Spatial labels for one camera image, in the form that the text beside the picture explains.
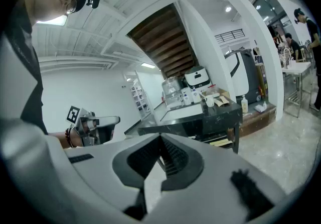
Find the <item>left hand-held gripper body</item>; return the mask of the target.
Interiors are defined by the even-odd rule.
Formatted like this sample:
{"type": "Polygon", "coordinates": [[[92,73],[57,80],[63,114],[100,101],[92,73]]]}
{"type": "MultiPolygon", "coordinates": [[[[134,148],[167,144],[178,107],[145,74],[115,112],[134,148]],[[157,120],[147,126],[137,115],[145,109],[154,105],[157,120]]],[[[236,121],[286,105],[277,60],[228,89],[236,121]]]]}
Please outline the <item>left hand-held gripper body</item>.
{"type": "Polygon", "coordinates": [[[94,112],[87,111],[84,108],[71,106],[66,121],[70,123],[70,126],[66,129],[65,136],[71,147],[74,147],[70,136],[72,130],[76,131],[77,135],[80,137],[83,147],[99,144],[94,112]]]}

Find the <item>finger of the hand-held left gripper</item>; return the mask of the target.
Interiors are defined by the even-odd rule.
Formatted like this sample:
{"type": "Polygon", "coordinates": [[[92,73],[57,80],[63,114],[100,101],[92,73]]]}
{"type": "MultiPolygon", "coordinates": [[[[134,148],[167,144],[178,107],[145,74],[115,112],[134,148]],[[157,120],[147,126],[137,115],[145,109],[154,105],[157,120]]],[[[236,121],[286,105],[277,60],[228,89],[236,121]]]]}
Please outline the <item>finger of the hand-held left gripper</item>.
{"type": "Polygon", "coordinates": [[[113,138],[115,126],[120,123],[119,116],[98,117],[96,119],[96,131],[99,144],[109,142],[113,138]]]}

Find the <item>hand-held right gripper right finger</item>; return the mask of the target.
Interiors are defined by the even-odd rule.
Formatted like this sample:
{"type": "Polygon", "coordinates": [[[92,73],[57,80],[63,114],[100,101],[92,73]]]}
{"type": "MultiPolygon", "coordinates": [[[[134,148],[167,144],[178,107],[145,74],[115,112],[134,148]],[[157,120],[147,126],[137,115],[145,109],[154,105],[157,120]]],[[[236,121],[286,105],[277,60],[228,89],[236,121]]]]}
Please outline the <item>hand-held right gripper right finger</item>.
{"type": "Polygon", "coordinates": [[[187,188],[163,192],[147,215],[148,223],[244,223],[247,209],[230,181],[232,172],[239,169],[249,171],[249,177],[273,204],[286,197],[272,178],[231,150],[178,135],[170,137],[198,151],[204,160],[204,169],[187,188]]]}

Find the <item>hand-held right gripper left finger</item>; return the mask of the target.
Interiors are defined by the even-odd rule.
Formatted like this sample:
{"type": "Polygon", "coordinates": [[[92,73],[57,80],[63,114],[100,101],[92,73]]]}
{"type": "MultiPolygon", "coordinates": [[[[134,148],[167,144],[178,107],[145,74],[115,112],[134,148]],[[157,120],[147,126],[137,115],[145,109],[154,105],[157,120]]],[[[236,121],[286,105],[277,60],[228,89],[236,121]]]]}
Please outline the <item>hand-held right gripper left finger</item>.
{"type": "Polygon", "coordinates": [[[147,212],[144,178],[127,163],[157,134],[104,145],[63,149],[45,136],[49,178],[45,216],[54,223],[162,223],[161,207],[147,212]]]}

